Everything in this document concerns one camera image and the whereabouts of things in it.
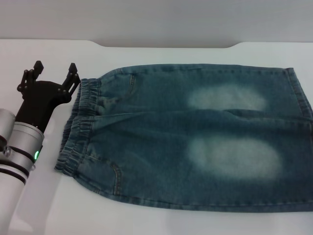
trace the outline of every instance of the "faded knee patch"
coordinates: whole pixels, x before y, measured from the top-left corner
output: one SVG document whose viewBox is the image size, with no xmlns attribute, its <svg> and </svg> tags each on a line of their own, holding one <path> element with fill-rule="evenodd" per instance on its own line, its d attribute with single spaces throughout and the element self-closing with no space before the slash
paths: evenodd
<svg viewBox="0 0 313 235">
<path fill-rule="evenodd" d="M 197 109 L 250 109 L 262 111 L 266 100 L 254 89 L 235 84 L 200 88 L 188 98 L 188 105 Z"/>
<path fill-rule="evenodd" d="M 190 142 L 188 158 L 202 171 L 242 180 L 274 180 L 281 158 L 264 141 L 217 135 Z"/>
</svg>

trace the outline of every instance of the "seam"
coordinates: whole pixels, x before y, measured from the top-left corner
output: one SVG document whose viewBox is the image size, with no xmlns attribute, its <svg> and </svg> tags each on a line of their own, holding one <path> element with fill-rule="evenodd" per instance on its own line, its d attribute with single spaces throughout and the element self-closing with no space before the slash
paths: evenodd
<svg viewBox="0 0 313 235">
<path fill-rule="evenodd" d="M 139 114 L 152 114 L 154 112 L 137 112 L 137 113 L 122 113 L 122 114 L 111 114 L 111 115 L 98 115 L 98 116 L 95 116 L 95 117 L 115 117 L 115 116 L 122 116 L 122 115 L 131 115 L 131 114 L 136 114 L 136 115 L 139 115 Z"/>
<path fill-rule="evenodd" d="M 112 163 L 110 164 L 110 166 L 113 168 L 114 172 L 115 172 L 115 183 L 114 183 L 114 195 L 120 195 L 121 194 L 121 179 L 122 179 L 122 171 L 121 169 L 115 164 Z"/>
<path fill-rule="evenodd" d="M 288 122 L 288 123 L 297 123 L 297 124 L 301 124 L 301 123 L 307 123 L 307 124 L 311 124 L 312 119 L 306 119 L 307 117 L 302 117 L 303 119 L 299 119 L 297 117 L 253 117 L 253 116 L 248 116 L 248 115 L 236 115 L 230 111 L 224 110 L 224 112 L 227 112 L 231 115 L 233 115 L 236 118 L 239 119 L 247 119 L 247 120 L 255 120 L 255 121 L 263 121 L 263 120 L 269 120 L 269 121 L 283 121 L 283 122 Z"/>
<path fill-rule="evenodd" d="M 79 132 L 81 132 L 81 129 L 82 129 L 82 128 L 81 128 L 81 125 L 82 125 L 82 123 L 80 122 L 80 123 L 79 123 Z M 78 138 L 76 138 L 76 140 L 75 140 L 75 142 L 74 142 L 74 144 L 73 144 L 73 147 L 72 147 L 70 153 L 68 154 L 67 160 L 64 162 L 64 166 L 62 167 L 62 171 L 65 170 L 64 168 L 66 168 L 68 165 L 70 165 L 70 164 L 68 163 L 68 161 L 71 159 L 72 153 L 74 152 L 74 149 L 76 148 L 77 143 L 78 143 Z"/>
<path fill-rule="evenodd" d="M 284 205 L 294 205 L 294 204 L 308 204 L 308 203 L 313 203 L 313 201 L 306 201 L 306 202 L 286 202 L 286 203 L 270 203 L 270 204 L 266 204 L 266 203 L 260 203 L 260 204 L 241 204 L 241 205 L 234 205 L 234 204 L 207 204 L 207 205 L 198 205 L 198 204 L 189 204 L 189 205 L 185 205 L 185 204 L 176 204 L 176 203 L 169 203 L 169 202 L 163 202 L 163 201 L 156 201 L 156 200 L 150 200 L 150 199 L 143 199 L 140 197 L 129 197 L 129 196 L 124 196 L 124 195 L 120 195 L 119 197 L 121 198 L 129 198 L 129 199 L 139 199 L 142 200 L 144 202 L 160 202 L 160 203 L 164 203 L 164 204 L 168 204 L 168 205 L 176 205 L 176 206 L 194 206 L 194 207 L 262 207 L 262 206 L 284 206 Z"/>
<path fill-rule="evenodd" d="M 98 79 L 99 81 L 99 86 L 98 86 L 98 101 L 97 101 L 97 104 L 98 106 L 100 106 L 100 88 L 102 86 L 102 82 L 101 82 L 101 79 Z"/>
<path fill-rule="evenodd" d="M 297 80 L 295 81 L 295 83 L 296 83 L 296 85 L 297 85 L 297 87 L 298 87 L 299 92 L 301 93 L 301 100 L 302 100 L 302 102 L 305 104 L 304 111 L 310 113 L 310 111 L 308 111 L 310 104 L 309 104 L 309 101 L 306 99 L 306 96 L 305 96 L 305 94 L 304 94 L 304 91 L 303 91 L 303 89 L 302 89 L 302 87 L 301 87 L 301 84 L 300 84 L 299 80 L 297 79 Z"/>
<path fill-rule="evenodd" d="M 310 123 L 310 145 L 311 145 L 311 153 L 313 153 L 313 141 L 312 141 L 312 124 Z"/>
<path fill-rule="evenodd" d="M 91 136 L 91 131 L 92 131 L 93 118 L 94 118 L 94 117 L 92 117 L 92 119 L 91 119 L 91 121 L 90 121 L 89 135 L 88 135 L 88 139 L 87 139 L 87 142 L 86 142 L 86 147 L 85 147 L 84 153 L 82 153 L 82 157 L 81 157 L 79 163 L 77 164 L 77 167 L 76 167 L 75 170 L 73 171 L 73 172 L 74 172 L 74 173 L 73 173 L 74 175 L 77 175 L 77 169 L 78 169 L 79 165 L 83 162 L 83 160 L 84 160 L 85 157 L 86 157 L 87 148 L 88 148 L 88 145 L 89 145 L 89 143 L 90 143 L 90 136 Z"/>
<path fill-rule="evenodd" d="M 129 74 L 130 74 L 129 85 L 128 85 L 128 89 L 124 95 L 118 96 L 118 97 L 112 97 L 112 98 L 102 97 L 102 99 L 105 101 L 116 100 L 116 101 L 120 102 L 120 101 L 130 97 L 131 94 L 133 93 L 133 90 L 134 90 L 135 77 L 132 73 L 129 73 Z"/>
<path fill-rule="evenodd" d="M 171 72 L 171 71 L 178 71 L 178 70 L 206 70 L 206 71 L 221 71 L 221 73 L 223 72 L 231 72 L 231 71 L 239 71 L 239 72 L 242 72 L 242 71 L 245 71 L 247 73 L 250 73 L 250 72 L 259 72 L 259 71 L 262 71 L 262 72 L 271 72 L 270 70 L 242 70 L 242 69 L 206 69 L 206 68 L 192 68 L 192 69 L 175 69 L 175 70 L 149 70 L 149 71 L 145 71 L 145 72 L 123 72 L 123 74 L 138 74 L 138 73 L 147 73 L 147 72 Z"/>
<path fill-rule="evenodd" d="M 114 182 L 114 190 L 113 190 L 113 195 L 117 195 L 119 196 L 121 191 L 122 191 L 122 187 L 121 187 L 121 180 L 122 180 L 122 170 L 121 168 L 119 168 L 119 166 L 112 162 L 109 159 L 98 159 L 92 155 L 88 155 L 88 158 L 92 158 L 98 162 L 107 164 L 108 166 L 110 166 L 114 172 L 115 172 L 115 182 Z"/>
<path fill-rule="evenodd" d="M 299 110 L 300 110 L 302 116 L 304 116 L 304 115 L 303 115 L 303 111 L 302 111 L 302 109 L 301 109 L 299 97 L 297 96 L 297 94 L 296 94 L 296 92 L 295 92 L 295 89 L 294 89 L 294 83 L 292 83 L 292 82 L 291 82 L 291 79 L 290 79 L 289 70 L 287 70 L 287 78 L 288 78 L 289 84 L 290 84 L 290 86 L 291 86 L 291 88 L 292 88 L 292 91 L 293 91 L 293 93 L 294 93 L 294 95 L 295 95 L 295 97 L 296 97 L 296 99 L 297 99 L 297 103 L 298 103 Z"/>
</svg>

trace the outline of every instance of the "jeans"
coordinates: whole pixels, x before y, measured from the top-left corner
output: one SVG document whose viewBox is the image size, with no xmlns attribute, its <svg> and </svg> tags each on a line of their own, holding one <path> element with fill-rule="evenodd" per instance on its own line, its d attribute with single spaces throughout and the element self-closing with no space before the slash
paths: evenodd
<svg viewBox="0 0 313 235">
<path fill-rule="evenodd" d="M 126 67 L 82 80 L 55 169 L 143 206 L 313 211 L 312 121 L 293 69 Z"/>
</svg>

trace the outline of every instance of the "green indicator light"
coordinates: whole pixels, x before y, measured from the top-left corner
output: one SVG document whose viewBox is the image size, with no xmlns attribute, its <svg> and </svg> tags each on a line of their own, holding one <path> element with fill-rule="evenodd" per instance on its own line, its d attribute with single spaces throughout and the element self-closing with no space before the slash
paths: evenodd
<svg viewBox="0 0 313 235">
<path fill-rule="evenodd" d="M 37 151 L 37 152 L 35 153 L 35 160 L 37 160 L 38 155 L 39 155 L 39 151 Z"/>
</svg>

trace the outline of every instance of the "elastic waistband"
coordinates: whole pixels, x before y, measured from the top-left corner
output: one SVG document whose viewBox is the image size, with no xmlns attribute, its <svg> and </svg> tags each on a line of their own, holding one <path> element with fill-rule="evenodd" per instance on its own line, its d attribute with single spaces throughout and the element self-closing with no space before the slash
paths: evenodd
<svg viewBox="0 0 313 235">
<path fill-rule="evenodd" d="M 55 169 L 74 176 L 85 155 L 92 130 L 93 117 L 97 113 L 99 79 L 82 79 L 72 113 L 68 119 L 61 143 L 61 151 Z"/>
</svg>

